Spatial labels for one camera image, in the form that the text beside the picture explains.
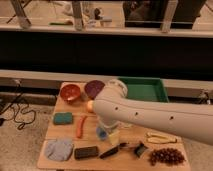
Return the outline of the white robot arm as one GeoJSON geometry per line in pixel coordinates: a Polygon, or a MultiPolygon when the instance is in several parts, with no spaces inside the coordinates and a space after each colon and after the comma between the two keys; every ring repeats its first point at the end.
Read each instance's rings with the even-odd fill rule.
{"type": "Polygon", "coordinates": [[[121,121],[213,145],[213,105],[137,100],[128,97],[132,90],[112,79],[96,96],[93,111],[104,127],[121,121]]]}

